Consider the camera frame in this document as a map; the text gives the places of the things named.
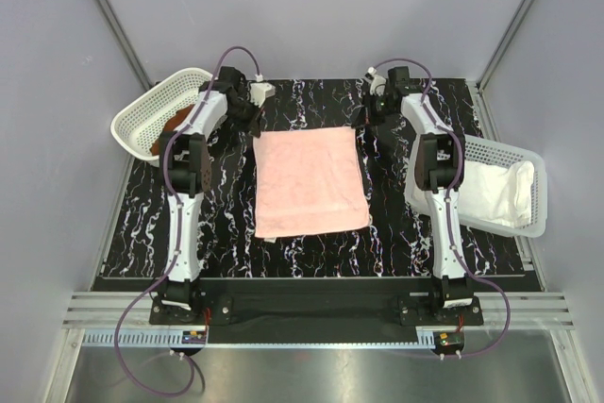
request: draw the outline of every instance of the metal bracket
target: metal bracket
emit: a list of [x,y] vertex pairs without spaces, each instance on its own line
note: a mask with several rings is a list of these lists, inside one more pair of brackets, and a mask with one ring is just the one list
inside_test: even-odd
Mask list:
[[571,399],[574,402],[597,402],[594,380],[577,345],[577,333],[572,330],[552,331],[551,340]]
[[[204,308],[210,310],[208,324],[224,326],[230,323],[233,312],[233,298],[222,294],[216,298],[206,297],[203,300]],[[157,298],[153,300],[149,315],[149,324],[153,326],[204,326],[206,314],[201,311],[195,314],[178,306],[163,304]]]
[[463,316],[465,326],[482,326],[482,309],[478,298],[472,298],[470,306],[452,309],[434,309],[430,296],[401,296],[398,298],[400,324],[405,327],[416,326],[451,326],[457,327]]
[[[205,327],[190,328],[190,330],[162,329],[122,329],[118,344],[124,347],[137,348],[188,348],[196,349],[204,346],[210,330]],[[82,341],[83,346],[105,346],[113,348],[114,329],[86,329]]]
[[63,342],[59,358],[43,400],[46,403],[62,403],[66,400],[84,338],[84,329],[69,329],[62,333]]

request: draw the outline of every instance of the white basket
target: white basket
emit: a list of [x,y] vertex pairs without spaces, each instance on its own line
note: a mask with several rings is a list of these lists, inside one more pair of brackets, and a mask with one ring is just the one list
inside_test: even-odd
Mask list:
[[211,73],[199,68],[174,73],[118,113],[111,134],[132,156],[159,166],[159,156],[149,151],[151,145],[178,110],[197,100],[199,86],[210,79]]
[[[407,170],[407,178],[414,177],[415,160],[419,141],[415,140],[411,150],[411,158]],[[498,165],[510,168],[516,162],[529,160],[535,168],[535,174],[530,187],[531,213],[530,223],[521,227],[506,227],[493,222],[483,221],[476,217],[460,214],[460,224],[472,228],[495,233],[501,236],[527,236],[537,238],[545,231],[547,220],[547,173],[544,160],[532,151],[506,145],[504,143],[487,141],[480,137],[465,136],[465,158],[483,164]],[[420,205],[413,197],[413,185],[405,184],[405,199],[407,203],[420,214],[428,214],[425,206]]]

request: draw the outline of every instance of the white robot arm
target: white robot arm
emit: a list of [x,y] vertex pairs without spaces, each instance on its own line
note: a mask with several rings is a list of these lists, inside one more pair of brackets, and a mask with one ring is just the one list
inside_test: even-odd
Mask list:
[[[439,309],[470,306],[473,300],[470,279],[454,252],[459,249],[463,260],[457,206],[463,181],[464,137],[447,126],[428,97],[422,96],[421,89],[411,84],[407,67],[393,68],[388,79],[370,68],[366,77],[371,86],[363,96],[363,109],[353,126],[376,125],[382,123],[386,115],[399,113],[410,121],[420,143],[414,168],[407,171],[407,181],[414,178],[428,201],[434,241],[434,298]],[[450,134],[459,139],[461,156]],[[449,190],[459,167],[459,183]]]
[[[227,116],[251,134],[259,136],[260,108],[266,98],[275,94],[273,85],[256,81],[250,85],[250,102],[240,100],[239,96],[247,90],[247,86],[243,75],[230,67],[221,68],[208,99],[205,99],[207,85],[200,88],[195,108],[180,126],[159,137],[160,161],[163,164],[164,160],[168,160],[168,176],[176,191],[176,195],[168,192],[170,242],[166,269],[171,271],[167,281],[159,288],[159,298],[164,305],[196,313],[201,310],[201,301],[196,299],[198,292],[194,290],[200,272],[197,225],[203,192],[210,189],[211,181],[208,137]],[[185,131],[179,135],[172,149],[167,150],[167,143],[182,129]],[[185,152],[184,157],[177,160],[176,155],[182,152]],[[159,180],[165,183],[162,165]]]

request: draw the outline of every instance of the brown cloth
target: brown cloth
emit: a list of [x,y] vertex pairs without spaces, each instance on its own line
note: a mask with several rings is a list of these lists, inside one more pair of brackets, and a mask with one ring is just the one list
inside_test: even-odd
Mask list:
[[[164,125],[163,132],[174,131],[182,122],[185,121],[185,118],[187,118],[187,115],[189,115],[191,110],[193,110],[193,106],[194,106],[194,104],[191,104],[187,108],[181,109],[177,113],[175,113],[174,117],[172,117],[170,120],[168,120],[166,122],[166,124]],[[153,142],[153,145],[151,145],[151,148],[149,148],[149,151],[151,152],[151,154],[153,156],[156,156],[159,154],[159,137],[156,141]]]

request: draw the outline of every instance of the marble pattern surface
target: marble pattern surface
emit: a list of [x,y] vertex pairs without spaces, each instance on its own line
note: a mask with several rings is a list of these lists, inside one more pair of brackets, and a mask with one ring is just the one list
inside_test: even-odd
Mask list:
[[[362,81],[279,80],[263,130],[350,125],[361,104]],[[436,79],[430,102],[448,124],[481,136],[463,79]],[[430,221],[405,203],[404,180],[415,133],[401,116],[359,129],[357,149],[369,227],[344,233],[254,237],[256,164],[251,137],[224,123],[210,136],[212,190],[199,218],[202,277],[400,277],[429,274]],[[155,169],[135,161],[103,277],[157,277],[166,262],[168,213]],[[524,273],[513,238],[461,228],[469,267],[482,275]]]

